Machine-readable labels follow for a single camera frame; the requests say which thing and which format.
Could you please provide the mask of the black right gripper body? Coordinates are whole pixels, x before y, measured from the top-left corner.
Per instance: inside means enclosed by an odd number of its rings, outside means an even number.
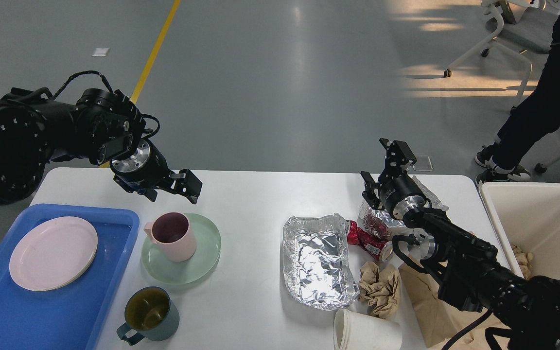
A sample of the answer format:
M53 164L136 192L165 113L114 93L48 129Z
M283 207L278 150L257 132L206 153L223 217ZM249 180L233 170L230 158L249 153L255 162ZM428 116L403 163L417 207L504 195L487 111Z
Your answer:
M427 197L407 174L407 168L415 162L414 158L387 157L378 178L379 199L389 215L398 221L410 210L424 208L427 204Z

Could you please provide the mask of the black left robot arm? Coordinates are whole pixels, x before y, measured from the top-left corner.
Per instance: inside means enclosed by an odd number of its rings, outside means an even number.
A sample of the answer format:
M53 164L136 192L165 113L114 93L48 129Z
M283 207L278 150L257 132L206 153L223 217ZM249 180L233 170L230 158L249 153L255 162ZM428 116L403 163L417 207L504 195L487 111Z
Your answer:
M47 87L12 88L0 98L0 205L34 193L49 162L73 159L108 164L127 193L155 201L161 190L196 204L200 179L189 169L172 171L151 142L160 127L147 128L146 121L157 118L140 112L104 75L104 89L85 89L75 104L57 100L69 83L86 74L74 73L56 93Z

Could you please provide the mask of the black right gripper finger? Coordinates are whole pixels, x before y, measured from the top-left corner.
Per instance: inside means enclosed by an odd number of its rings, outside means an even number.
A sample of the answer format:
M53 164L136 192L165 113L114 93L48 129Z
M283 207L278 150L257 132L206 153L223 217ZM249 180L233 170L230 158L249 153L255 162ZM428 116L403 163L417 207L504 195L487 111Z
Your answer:
M408 168L416 164L417 157L405 141L380 138L379 142L386 150L385 168Z
M382 210L382 202L378 197L381 184L375 181L369 172L361 171L361 177L364 180L365 189L362 192L362 197L365 202L373 210Z

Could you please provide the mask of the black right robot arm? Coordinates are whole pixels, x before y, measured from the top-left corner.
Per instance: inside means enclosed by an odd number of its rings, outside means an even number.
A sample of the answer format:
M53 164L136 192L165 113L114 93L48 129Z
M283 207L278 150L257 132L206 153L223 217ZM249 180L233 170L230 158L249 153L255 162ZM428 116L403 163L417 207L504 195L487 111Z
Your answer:
M492 350L500 348L496 337L506 337L509 350L560 350L560 280L546 276L526 280L501 266L495 246L453 224L409 177L407 168L417 159L407 143L379 141L386 149L382 173L375 181L370 173L361 172L366 203L403 221L407 228L425 230L434 248L417 264L400 250L399 242L419 246L421 241L413 235L395 235L393 251L416 272L435 279L438 299L462 312L487 309L447 341L445 350L491 315L505 325L485 330Z

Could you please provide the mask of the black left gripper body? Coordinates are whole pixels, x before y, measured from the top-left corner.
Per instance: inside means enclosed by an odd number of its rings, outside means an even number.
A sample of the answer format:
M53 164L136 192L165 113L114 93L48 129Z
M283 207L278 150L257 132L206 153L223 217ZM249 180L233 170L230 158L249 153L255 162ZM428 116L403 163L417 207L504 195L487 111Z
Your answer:
M136 193L136 189L142 188L169 192L169 175L173 171L149 140L140 140L129 157L111 160L110 168L115 174L114 181L127 193Z

